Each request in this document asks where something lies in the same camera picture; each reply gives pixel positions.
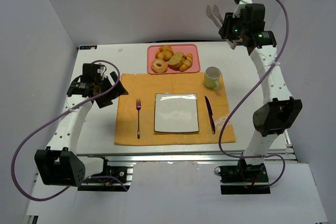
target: black knife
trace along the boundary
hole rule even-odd
[[[216,132],[215,123],[214,123],[214,120],[212,119],[212,109],[211,109],[211,106],[210,106],[210,102],[209,102],[208,97],[206,97],[206,96],[204,96],[204,97],[205,97],[206,107],[208,108],[212,134],[215,134],[215,132]]]

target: yellow cloth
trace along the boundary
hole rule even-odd
[[[214,144],[229,114],[223,78],[218,90],[204,86],[204,73],[188,74],[123,74],[121,81],[129,95],[119,97],[115,127],[116,145],[170,145],[170,144]],[[156,93],[197,95],[199,132],[159,133],[154,132],[154,107]],[[204,96],[207,96],[213,111],[216,133],[212,134]],[[141,100],[140,139],[138,132],[138,111],[136,100]],[[235,142],[233,127],[229,124],[223,134],[222,143]]]

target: pastry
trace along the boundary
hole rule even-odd
[[[169,61],[173,55],[174,51],[170,46],[162,46],[156,51],[155,58]]]
[[[183,72],[187,70],[191,65],[193,64],[193,55],[192,54],[187,54],[186,59],[183,62],[183,65],[180,66],[180,71]]]
[[[164,73],[167,71],[167,63],[161,59],[155,59],[151,63],[151,68],[155,73]]]
[[[168,61],[168,67],[177,70],[180,66],[183,65],[185,60],[184,53],[177,52],[173,57]]]

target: green mug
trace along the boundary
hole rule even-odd
[[[216,67],[209,67],[204,73],[204,85],[211,89],[219,88],[221,71]]]

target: wall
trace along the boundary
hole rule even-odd
[[[60,112],[76,48],[49,0],[0,5],[0,216],[1,223],[21,223],[28,200],[10,178],[12,155],[25,136]],[[52,130],[39,133],[19,154],[16,174],[27,192],[37,171],[35,151],[45,147]]]
[[[298,158],[310,165],[329,223],[336,223],[336,0],[286,0],[285,6],[290,36],[281,68],[303,103],[289,134]],[[272,26],[280,43],[284,28],[281,14]]]
[[[267,27],[279,6],[267,4]],[[220,40],[218,28],[206,16],[217,4],[222,15],[235,9],[233,0],[50,0],[76,46],[165,39]]]

